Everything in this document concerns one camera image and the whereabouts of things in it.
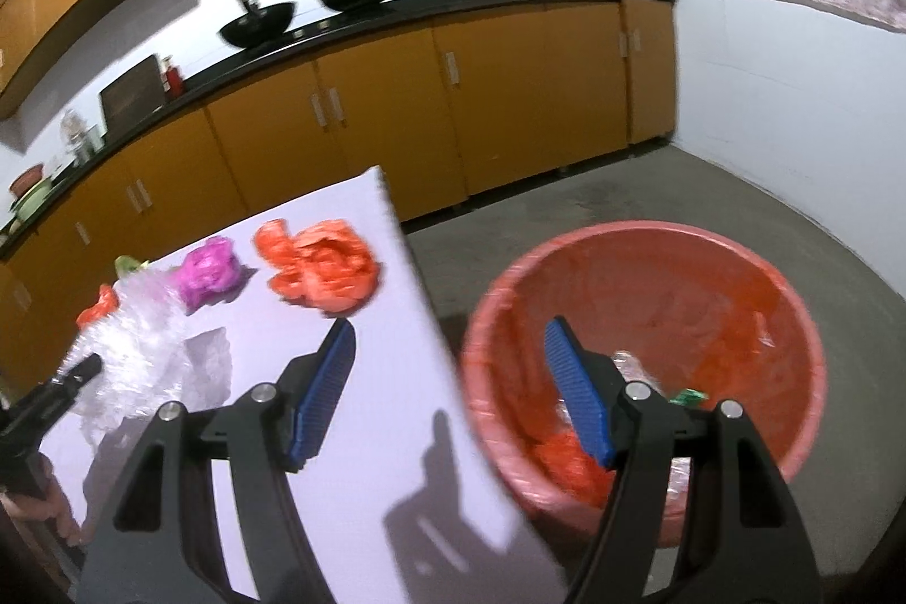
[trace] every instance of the blue gripper pad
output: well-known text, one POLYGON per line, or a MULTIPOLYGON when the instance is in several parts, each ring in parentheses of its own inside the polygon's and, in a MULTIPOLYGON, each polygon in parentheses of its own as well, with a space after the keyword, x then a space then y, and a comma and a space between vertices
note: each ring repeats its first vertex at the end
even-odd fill
POLYGON ((355 359, 355 330, 347 320, 338 320, 327 334, 318 354, 322 361, 308 392, 296 410, 289 456, 300 468, 318 455, 334 410, 343 394, 355 359))
POLYGON ((582 363, 583 348, 563 319, 545 328, 545 361, 566 403, 572 427, 582 449, 601 466, 613 459, 607 406, 601 400, 582 363))

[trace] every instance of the metal screw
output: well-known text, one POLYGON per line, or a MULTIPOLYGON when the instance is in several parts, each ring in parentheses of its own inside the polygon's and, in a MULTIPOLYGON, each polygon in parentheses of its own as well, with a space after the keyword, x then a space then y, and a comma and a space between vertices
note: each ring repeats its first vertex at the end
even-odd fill
POLYGON ((720 412, 727 417, 736 420, 737 417, 742 417, 742 405, 735 399, 725 399, 720 403, 720 412))
POLYGON ((160 417, 161 420, 169 421, 179 417, 181 413, 182 405, 180 405, 180 403, 165 402, 163 405, 160 405, 160 409, 157 410, 157 417, 160 417))
POLYGON ((270 402, 275 396, 277 396, 277 388, 269 382, 252 387, 252 399, 255 402, 270 402))
POLYGON ((629 382, 626 385, 626 394, 630 396, 630 399, 640 402, 651 396, 651 387, 646 385, 645 382, 629 382))

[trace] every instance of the human hand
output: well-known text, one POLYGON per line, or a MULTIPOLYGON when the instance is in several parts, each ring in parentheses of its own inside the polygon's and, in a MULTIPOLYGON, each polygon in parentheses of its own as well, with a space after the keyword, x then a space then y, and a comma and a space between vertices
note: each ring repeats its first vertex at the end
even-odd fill
POLYGON ((41 463, 50 480, 46 499, 35 499, 25 494, 0 494, 0 503, 3 503, 6 514, 15 521, 56 520, 57 534, 69 545, 78 545, 82 540, 82 531, 72 516, 69 500, 53 475, 53 464, 45 455, 41 456, 41 463))

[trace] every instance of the red bottle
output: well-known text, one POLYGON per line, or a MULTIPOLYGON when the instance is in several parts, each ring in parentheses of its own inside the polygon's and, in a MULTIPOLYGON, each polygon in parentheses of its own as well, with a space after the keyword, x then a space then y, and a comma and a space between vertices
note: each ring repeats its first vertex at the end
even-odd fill
POLYGON ((180 75, 180 69, 172 64, 173 58, 164 58, 164 79, 166 80, 166 97, 170 100, 179 98, 186 92, 186 84, 180 75))

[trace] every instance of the red plastic bag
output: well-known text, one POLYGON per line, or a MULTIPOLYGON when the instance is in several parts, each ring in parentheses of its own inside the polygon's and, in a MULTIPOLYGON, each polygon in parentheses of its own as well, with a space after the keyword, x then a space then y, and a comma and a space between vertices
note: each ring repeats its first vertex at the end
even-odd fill
POLYGON ((110 285, 101 285, 98 294, 98 301, 92 307, 86 307, 75 319, 75 324, 78 325, 79 330, 82 330, 85 325, 89 325, 95 320, 100 320, 103 316, 110 315, 119 307, 119 298, 110 285))
POLYGON ((268 287, 287 301, 341 313, 359 306, 377 288, 379 265, 346 221, 321 221, 294 237, 286 221, 268 221, 253 242, 279 269, 268 287))

